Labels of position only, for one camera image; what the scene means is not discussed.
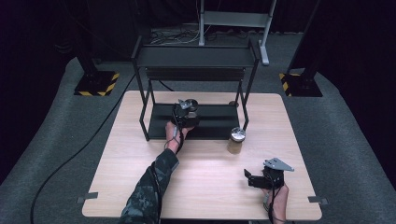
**metal bracket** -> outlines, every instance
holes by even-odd
[[[76,203],[84,203],[87,199],[96,199],[98,198],[98,194],[98,192],[86,193],[83,197],[78,197]]]
[[[290,167],[289,165],[287,165],[285,162],[283,162],[278,158],[273,158],[269,161],[265,161],[264,165],[274,170],[294,171],[294,168]]]
[[[308,200],[310,203],[319,203],[319,205],[329,204],[329,200],[327,200],[327,198],[320,198],[319,196],[309,196]]]

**human arm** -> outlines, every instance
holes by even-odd
[[[272,218],[274,224],[283,224],[286,222],[286,207],[289,197],[289,187],[285,184],[275,191],[271,189],[262,189],[265,196],[268,197],[266,202],[266,209],[273,204]]]
[[[122,210],[119,223],[158,223],[161,212],[161,199],[169,184],[171,174],[178,166],[176,156],[180,133],[175,133],[175,125],[168,122],[165,126],[166,144],[165,150],[156,158],[154,164],[155,178],[152,165],[148,167],[136,184],[134,192]],[[190,129],[183,129],[184,136]]]

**black curtain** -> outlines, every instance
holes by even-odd
[[[135,0],[150,27],[175,26],[197,19],[195,0]]]
[[[46,117],[73,54],[54,47],[51,1],[7,1],[0,13],[0,184]]]
[[[336,17],[337,36],[329,27]],[[390,182],[396,186],[396,3],[321,0],[290,68],[306,68],[329,44],[318,72],[340,91]]]

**black cable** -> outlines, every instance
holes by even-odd
[[[175,114],[175,109],[176,109],[177,104],[174,104],[173,108],[172,108],[172,116],[173,116],[173,120],[175,121],[175,125],[177,127],[177,130],[180,132],[180,142],[178,143],[178,148],[176,151],[176,154],[181,150],[181,148],[183,147],[184,144],[184,134],[183,134],[183,124],[181,123],[182,121],[177,120],[176,118],[176,114]]]
[[[226,33],[226,34],[218,34],[218,33],[214,32],[214,33],[211,33],[209,35],[206,35],[205,36],[205,40],[207,40],[207,41],[215,41],[218,38],[228,37],[228,36],[236,37],[236,38],[239,38],[239,39],[247,39],[248,38],[248,32],[241,31],[240,33],[238,33],[238,32],[230,32],[230,33]]]
[[[123,95],[125,94],[126,90],[128,89],[129,85],[131,84],[132,80],[134,80],[135,75],[132,76],[131,80],[128,82],[126,85],[124,91],[122,92],[122,95],[120,99],[116,102],[116,104],[113,106],[113,108],[110,110],[108,115],[106,116],[105,120],[102,122],[102,124],[99,126],[99,128],[96,130],[95,133],[91,136],[91,138],[88,140],[88,142],[81,148],[79,149],[74,155],[72,155],[68,160],[66,160],[64,163],[62,163],[55,171],[53,171],[49,177],[41,184],[40,188],[38,189],[37,193],[35,194],[35,197],[32,201],[32,206],[30,208],[30,223],[34,224],[34,215],[35,215],[35,202],[37,201],[38,195],[40,194],[41,190],[46,186],[46,184],[50,181],[50,179],[58,173],[59,170],[61,170],[67,163],[69,163],[71,160],[73,160],[80,152],[82,152],[87,145],[93,140],[93,138],[99,133],[99,131],[102,129],[102,127],[105,125],[106,121],[110,117],[110,115],[113,113],[113,111],[116,109],[117,105],[120,103]]]
[[[161,192],[160,180],[158,179],[157,172],[155,171],[155,161],[151,164],[150,171],[152,178],[154,179],[154,187],[157,192],[158,209],[157,209],[157,220],[161,219],[161,211],[163,210],[163,193]]]
[[[163,32],[156,31],[156,32],[151,32],[151,39],[149,43],[151,45],[162,45],[165,44],[166,41],[175,41],[175,40],[180,41],[181,38],[187,38],[187,37],[196,37],[196,34],[191,30],[180,31],[174,35],[165,35]]]
[[[166,89],[168,89],[169,91],[174,91],[172,90],[170,87],[168,87],[167,85],[165,85],[165,83],[163,83],[161,80],[158,80]]]

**can lid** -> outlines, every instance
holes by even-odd
[[[231,130],[231,139],[233,139],[235,142],[243,142],[245,140],[245,137],[247,136],[245,130],[236,127]]]

